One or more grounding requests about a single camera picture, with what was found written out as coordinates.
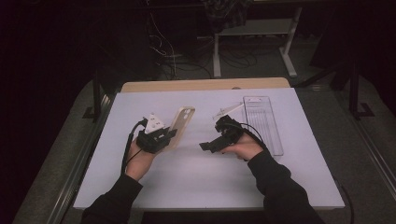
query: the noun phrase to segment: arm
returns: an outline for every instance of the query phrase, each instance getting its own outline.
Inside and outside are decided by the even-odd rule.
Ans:
[[[233,152],[249,161],[271,223],[324,223],[309,204],[304,188],[290,178],[289,169],[278,164],[264,145],[244,133],[237,144],[221,152]]]
[[[131,159],[113,188],[99,196],[93,204],[85,209],[81,223],[126,223],[129,219],[132,203],[143,188],[137,181],[149,170],[154,154],[140,150],[134,140],[128,158]]]

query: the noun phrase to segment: table leg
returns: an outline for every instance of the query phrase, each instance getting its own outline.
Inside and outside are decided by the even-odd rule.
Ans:
[[[213,76],[221,77],[219,58],[219,34],[215,34],[215,52],[213,53]]]
[[[296,28],[297,28],[297,25],[298,25],[298,21],[299,21],[299,18],[300,18],[301,11],[302,11],[301,7],[298,7],[296,9],[296,12],[294,14],[293,20],[292,20],[292,22],[290,24],[288,38],[286,40],[286,43],[285,43],[285,45],[283,47],[279,48],[280,55],[282,56],[283,62],[285,63],[286,68],[288,69],[290,77],[297,77],[297,73],[296,73],[296,71],[294,69],[294,66],[293,66],[293,63],[291,62],[291,59],[289,57],[289,49],[290,49],[290,46],[291,46],[291,41],[293,40],[294,34],[296,32]]]

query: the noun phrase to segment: black cable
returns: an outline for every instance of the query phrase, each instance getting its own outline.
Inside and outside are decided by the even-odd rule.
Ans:
[[[349,204],[349,210],[350,210],[350,220],[349,224],[354,224],[355,223],[355,209],[353,208],[353,203],[352,200],[349,196],[349,193],[347,192],[347,189],[340,184],[340,182],[335,178],[335,176],[332,176],[332,179],[335,181],[336,185],[345,193],[347,202]]]
[[[219,56],[225,63],[227,63],[231,67],[234,67],[234,68],[249,68],[250,67],[248,61],[247,61],[247,64],[246,63],[240,63],[238,61],[230,59],[229,57],[225,56],[224,54],[219,53]],[[235,66],[235,65],[231,64],[230,62],[240,64],[241,66]]]
[[[175,80],[175,77],[177,78],[176,80],[180,80],[180,77],[175,76],[175,68],[172,64],[164,63],[163,65],[166,65],[171,69],[171,73],[168,74],[168,75],[170,75],[170,77],[168,77],[168,75],[166,75],[166,71],[162,69],[163,73],[165,74],[165,76],[168,80]]]
[[[252,55],[254,55],[254,56],[263,56],[263,55],[268,55],[268,54],[271,54],[271,53],[274,53],[274,52],[278,53],[279,52],[279,47],[276,47],[274,49],[268,49],[267,51],[262,52],[262,53],[252,53]]]
[[[203,67],[206,67],[212,59],[212,50],[210,50],[209,52],[204,53],[205,54],[209,54],[209,57],[207,57],[207,59],[205,59],[204,65],[202,65]],[[181,57],[183,60],[185,61],[177,61],[177,63],[198,63],[197,60],[195,58],[191,58],[188,55],[182,55],[183,57]]]
[[[256,50],[258,50],[259,47],[262,45],[262,43],[264,43],[264,37],[261,38],[261,41],[260,41],[259,44],[254,45],[253,48],[252,48],[251,50],[247,51],[246,53],[243,52],[242,50],[240,50],[240,51],[242,51],[243,53],[245,53],[246,56],[248,56],[248,55],[253,55],[253,52],[256,51]],[[224,45],[224,44],[223,44],[222,46],[224,46],[224,47],[230,52],[230,48],[229,48],[229,47],[230,47],[230,46],[233,46],[233,45],[227,45],[227,44]],[[239,47],[240,47],[241,49],[245,49],[246,47],[248,47],[248,45],[245,45],[245,44],[241,41],[241,38],[239,38]]]
[[[246,125],[249,128],[253,129],[254,132],[256,132],[256,134],[260,137],[260,140],[264,143],[264,141],[262,140],[262,136],[260,135],[260,133],[253,126],[251,126],[250,124],[246,124],[246,123],[240,123],[240,124]],[[237,129],[244,130],[244,128],[239,127],[238,125],[232,124],[232,123],[224,123],[223,125],[233,126],[233,127],[237,128]]]
[[[163,72],[163,74],[165,75],[166,79],[167,79],[167,80],[171,80],[172,74],[171,74],[171,77],[169,77],[168,74],[167,74],[167,72],[166,72],[165,70],[163,70],[163,67],[162,67],[162,66],[160,66],[160,69],[161,69],[161,71]]]
[[[129,158],[129,160],[126,162],[125,167],[128,166],[128,163],[137,155],[139,154],[139,152],[141,152],[142,149],[138,150],[131,158]]]
[[[226,48],[226,49],[227,49],[228,53],[229,53],[232,57],[234,57],[235,59],[237,59],[237,60],[242,60],[242,59],[245,60],[245,61],[247,62],[247,65],[248,65],[248,66],[253,66],[253,65],[256,65],[256,64],[257,64],[257,57],[256,57],[256,55],[254,55],[254,54],[252,53],[254,50],[252,50],[252,51],[249,52],[249,53],[242,52],[242,53],[244,53],[244,55],[237,55],[237,54],[233,53],[233,51],[230,50],[229,48]],[[253,60],[254,60],[253,63],[251,63],[251,62],[249,61],[248,57],[253,58]]]
[[[209,75],[209,79],[212,79],[212,74],[210,74],[209,70],[207,70],[204,66],[201,66],[199,64],[194,64],[194,63],[179,63],[179,64],[187,64],[187,65],[191,65],[191,66],[197,66],[198,68],[195,69],[185,69],[185,68],[181,68],[181,67],[176,67],[176,69],[180,69],[182,71],[198,71],[198,70],[205,70],[207,72],[207,74]]]
[[[128,135],[128,140],[126,141],[126,146],[125,146],[124,155],[123,155],[123,157],[122,157],[122,165],[121,165],[121,173],[122,173],[122,174],[125,173],[126,165],[127,165],[128,162],[131,160],[131,159],[128,159],[128,160],[127,160],[127,158],[128,158],[128,153],[129,153],[129,149],[130,149],[130,147],[131,147],[132,141],[134,140],[134,131],[136,131],[136,128],[137,128],[139,125],[144,126],[145,123],[147,123],[147,120],[146,120],[146,119],[142,119],[142,120],[140,120],[139,122],[137,122],[136,125],[132,128],[131,132],[130,132],[129,135]]]
[[[240,58],[245,58],[245,57],[247,57],[247,56],[249,56],[249,55],[253,55],[253,52],[259,48],[259,46],[262,44],[262,42],[261,42],[260,44],[258,44],[257,46],[253,47],[253,49],[250,50],[250,51],[248,51],[248,52],[244,52],[244,51],[242,51],[242,50],[238,50],[238,51],[241,51],[241,53],[244,54],[244,55],[242,55],[242,56],[235,55],[234,53],[232,53],[232,51],[230,50],[229,46],[225,45],[224,47],[225,47],[225,49],[227,49],[227,51],[228,51],[231,55],[233,55],[233,57],[235,57],[235,58],[237,58],[237,59],[240,59]]]

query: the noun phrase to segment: table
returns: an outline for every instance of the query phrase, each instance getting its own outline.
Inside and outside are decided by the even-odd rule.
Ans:
[[[220,35],[283,35],[287,34],[285,44],[279,47],[280,56],[288,70],[290,77],[297,77],[296,70],[289,56],[291,42],[299,22],[302,8],[295,9],[291,19],[271,19],[271,20],[252,20],[246,21],[245,26],[224,29],[219,34],[215,34],[215,45],[213,53],[213,73],[214,77],[221,77],[221,68],[219,61],[219,36]]]
[[[253,89],[246,89],[248,84]],[[90,206],[115,183],[127,135],[142,116],[155,112],[169,124],[179,106],[193,105],[196,112],[178,148],[157,156],[140,181],[144,187],[133,208],[145,211],[262,209],[262,195],[245,162],[231,154],[202,151],[198,146],[219,136],[211,116],[245,95],[270,97],[284,149],[278,162],[290,168],[292,178],[306,189],[311,205],[316,209],[344,207],[295,90],[289,88],[284,78],[125,84],[111,108],[74,207]],[[242,115],[233,112],[230,116],[239,120]]]

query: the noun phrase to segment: hand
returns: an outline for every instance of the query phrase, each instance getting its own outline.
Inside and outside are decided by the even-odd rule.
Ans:
[[[238,159],[250,161],[254,156],[262,152],[260,145],[247,133],[242,134],[238,142],[222,149],[221,153],[233,152]]]
[[[141,150],[141,148],[136,144],[135,139],[129,148],[128,160],[132,158],[133,155],[135,156],[128,162],[125,169],[125,174],[138,181],[148,172],[152,161],[158,154],[159,152],[156,154],[151,154]]]

